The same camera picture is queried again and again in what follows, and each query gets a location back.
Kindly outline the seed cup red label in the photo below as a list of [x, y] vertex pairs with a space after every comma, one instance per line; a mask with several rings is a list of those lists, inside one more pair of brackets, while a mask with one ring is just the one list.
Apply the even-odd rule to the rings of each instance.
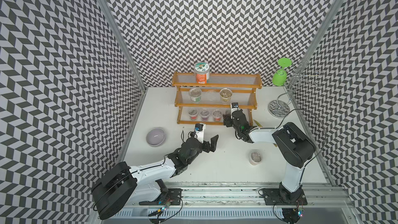
[[197, 120], [198, 118], [198, 109], [196, 108], [189, 108], [188, 115], [192, 121]]

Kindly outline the green label seed cup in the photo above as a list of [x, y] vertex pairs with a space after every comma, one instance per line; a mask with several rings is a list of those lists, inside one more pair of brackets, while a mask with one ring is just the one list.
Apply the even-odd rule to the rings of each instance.
[[198, 103], [201, 101], [202, 90], [200, 88], [192, 88], [189, 90], [189, 97], [192, 102]]

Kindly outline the tall seed jar orange label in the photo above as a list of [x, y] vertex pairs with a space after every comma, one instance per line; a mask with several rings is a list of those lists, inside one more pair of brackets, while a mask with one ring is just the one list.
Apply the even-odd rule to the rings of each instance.
[[198, 84], [206, 84], [210, 77], [210, 66], [206, 62], [194, 65], [195, 78]]

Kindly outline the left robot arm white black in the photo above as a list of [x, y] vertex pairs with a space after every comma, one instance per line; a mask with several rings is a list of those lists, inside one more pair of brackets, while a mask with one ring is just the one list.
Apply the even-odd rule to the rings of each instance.
[[91, 188], [94, 210], [101, 220], [106, 220], [123, 209], [128, 202], [141, 205], [164, 204], [172, 199], [167, 196], [168, 189], [163, 180], [180, 175], [202, 152], [214, 152], [219, 136], [210, 142], [200, 142], [190, 137], [164, 159], [144, 166], [128, 166], [120, 162], [98, 179]]

